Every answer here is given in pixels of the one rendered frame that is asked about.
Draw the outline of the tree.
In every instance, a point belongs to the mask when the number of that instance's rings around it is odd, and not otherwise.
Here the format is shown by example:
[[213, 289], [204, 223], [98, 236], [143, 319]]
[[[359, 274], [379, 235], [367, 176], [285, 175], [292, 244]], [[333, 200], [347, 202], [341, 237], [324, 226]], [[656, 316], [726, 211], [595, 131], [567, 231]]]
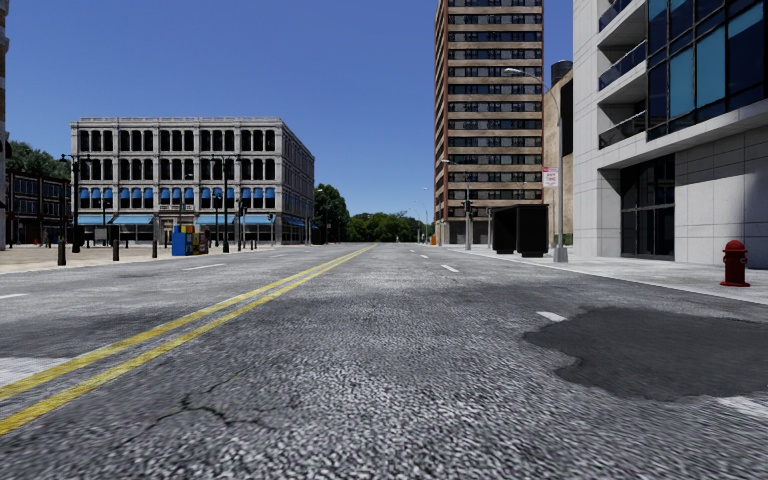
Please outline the tree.
[[314, 191], [314, 221], [324, 228], [324, 243], [345, 240], [350, 214], [341, 193], [330, 184], [319, 184]]

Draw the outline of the dark brick building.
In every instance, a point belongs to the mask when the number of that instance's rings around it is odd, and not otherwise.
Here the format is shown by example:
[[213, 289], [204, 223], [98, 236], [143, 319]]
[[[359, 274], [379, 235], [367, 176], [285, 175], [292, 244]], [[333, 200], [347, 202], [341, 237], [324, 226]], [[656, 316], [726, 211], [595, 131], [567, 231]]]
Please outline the dark brick building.
[[5, 242], [19, 244], [56, 244], [61, 227], [71, 225], [70, 181], [6, 171]]

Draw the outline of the pale concrete building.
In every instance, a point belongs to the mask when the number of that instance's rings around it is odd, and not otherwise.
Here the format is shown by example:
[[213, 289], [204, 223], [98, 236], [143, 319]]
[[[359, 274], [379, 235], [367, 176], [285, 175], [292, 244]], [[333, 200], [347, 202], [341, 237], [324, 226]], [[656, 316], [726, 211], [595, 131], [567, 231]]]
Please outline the pale concrete building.
[[573, 250], [768, 268], [768, 0], [573, 0]]

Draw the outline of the pale stone building blue awnings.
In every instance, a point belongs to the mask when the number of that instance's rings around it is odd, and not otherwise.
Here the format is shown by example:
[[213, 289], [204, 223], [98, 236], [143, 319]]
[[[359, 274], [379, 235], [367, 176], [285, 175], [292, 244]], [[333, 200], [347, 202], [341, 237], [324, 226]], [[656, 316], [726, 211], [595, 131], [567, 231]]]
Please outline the pale stone building blue awnings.
[[224, 239], [220, 162], [230, 164], [228, 236], [237, 244], [237, 200], [247, 208], [244, 242], [304, 244], [314, 216], [315, 158], [277, 117], [81, 118], [70, 124], [80, 156], [79, 227], [166, 240], [176, 225]]

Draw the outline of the black bus shelter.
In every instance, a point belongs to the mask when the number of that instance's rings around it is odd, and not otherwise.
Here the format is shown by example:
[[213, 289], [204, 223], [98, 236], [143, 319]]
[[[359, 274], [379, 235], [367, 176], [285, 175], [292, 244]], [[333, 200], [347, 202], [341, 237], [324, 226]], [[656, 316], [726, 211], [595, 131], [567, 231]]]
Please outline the black bus shelter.
[[548, 206], [518, 204], [493, 213], [492, 248], [499, 254], [518, 252], [543, 257], [548, 245]]

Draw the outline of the red fire hydrant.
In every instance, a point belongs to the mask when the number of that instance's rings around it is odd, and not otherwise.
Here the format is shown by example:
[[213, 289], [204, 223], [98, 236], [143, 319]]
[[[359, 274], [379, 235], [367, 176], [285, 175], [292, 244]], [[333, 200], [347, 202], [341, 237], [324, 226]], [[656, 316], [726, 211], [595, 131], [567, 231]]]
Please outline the red fire hydrant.
[[739, 240], [731, 240], [723, 249], [724, 257], [724, 280], [720, 282], [722, 286], [729, 287], [749, 287], [746, 281], [746, 266], [748, 259], [745, 245]]

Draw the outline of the brown banded tower building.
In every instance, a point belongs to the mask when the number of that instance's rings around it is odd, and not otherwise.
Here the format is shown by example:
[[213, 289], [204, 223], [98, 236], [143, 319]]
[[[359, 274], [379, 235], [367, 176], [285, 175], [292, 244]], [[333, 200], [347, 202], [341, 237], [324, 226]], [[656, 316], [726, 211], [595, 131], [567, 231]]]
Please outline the brown banded tower building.
[[465, 185], [472, 244], [489, 240], [495, 210], [539, 204], [543, 0], [438, 0], [434, 19], [434, 225], [437, 243], [465, 244]]

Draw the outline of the trees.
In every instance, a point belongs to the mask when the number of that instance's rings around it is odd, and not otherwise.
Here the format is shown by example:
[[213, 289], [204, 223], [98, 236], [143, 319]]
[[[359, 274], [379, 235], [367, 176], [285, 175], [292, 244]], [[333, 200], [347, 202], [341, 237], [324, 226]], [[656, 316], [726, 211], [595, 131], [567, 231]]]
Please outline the trees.
[[406, 212], [360, 213], [352, 216], [344, 231], [350, 242], [415, 242], [417, 234], [428, 238], [434, 233], [434, 225], [409, 217]]
[[10, 142], [11, 158], [6, 161], [6, 168], [35, 176], [64, 179], [71, 178], [68, 162], [54, 158], [48, 152], [34, 149], [26, 142]]

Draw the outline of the black street lamp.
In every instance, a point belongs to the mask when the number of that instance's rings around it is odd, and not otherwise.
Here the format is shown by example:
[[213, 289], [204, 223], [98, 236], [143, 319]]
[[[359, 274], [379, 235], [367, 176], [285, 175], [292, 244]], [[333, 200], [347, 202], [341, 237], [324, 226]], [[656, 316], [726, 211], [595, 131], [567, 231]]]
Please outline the black street lamp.
[[219, 196], [221, 199], [221, 204], [223, 208], [223, 214], [224, 214], [224, 239], [223, 239], [223, 245], [222, 245], [222, 252], [223, 253], [229, 253], [230, 247], [229, 247], [229, 236], [228, 236], [228, 230], [229, 230], [229, 223], [228, 223], [228, 188], [229, 188], [229, 166], [230, 164], [236, 165], [241, 161], [241, 156], [236, 155], [234, 157], [232, 156], [222, 156], [222, 155], [211, 155], [211, 161], [219, 161], [220, 162], [220, 173], [223, 180], [223, 188], [222, 193]]
[[62, 154], [60, 158], [61, 162], [69, 162], [71, 164], [71, 171], [72, 171], [72, 184], [73, 184], [73, 194], [72, 194], [72, 252], [74, 254], [77, 254], [80, 252], [81, 249], [81, 242], [80, 242], [80, 228], [79, 228], [79, 207], [80, 207], [80, 156], [79, 155], [71, 155], [71, 154]]

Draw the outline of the tan concrete building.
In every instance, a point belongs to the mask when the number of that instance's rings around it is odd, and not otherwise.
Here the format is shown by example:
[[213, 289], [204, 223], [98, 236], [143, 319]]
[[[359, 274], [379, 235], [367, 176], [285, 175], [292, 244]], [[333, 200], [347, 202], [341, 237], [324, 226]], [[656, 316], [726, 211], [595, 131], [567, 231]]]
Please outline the tan concrete building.
[[559, 166], [563, 156], [564, 245], [573, 244], [573, 62], [551, 66], [550, 92], [542, 101], [542, 167]]

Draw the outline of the grey street lamp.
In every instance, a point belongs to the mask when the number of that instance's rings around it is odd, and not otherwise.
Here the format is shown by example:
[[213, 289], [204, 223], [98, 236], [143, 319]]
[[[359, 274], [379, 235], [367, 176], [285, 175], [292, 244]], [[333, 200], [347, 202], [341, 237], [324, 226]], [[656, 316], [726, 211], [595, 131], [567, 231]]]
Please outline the grey street lamp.
[[[502, 75], [504, 77], [519, 77], [521, 80], [534, 81], [535, 86], [542, 87], [542, 101], [543, 94], [550, 92], [551, 83], [551, 66], [550, 66], [550, 80], [546, 83], [542, 78], [536, 77], [534, 74], [525, 73], [523, 67], [519, 68], [504, 68]], [[551, 241], [553, 242], [553, 258], [555, 263], [567, 263], [568, 251], [564, 245], [564, 199], [563, 199], [563, 178], [561, 177], [563, 169], [563, 156], [560, 156], [559, 166], [554, 168], [547, 168], [543, 170], [543, 186], [545, 187], [545, 193], [551, 196], [551, 207], [553, 210], [553, 219], [550, 229], [552, 230]]]

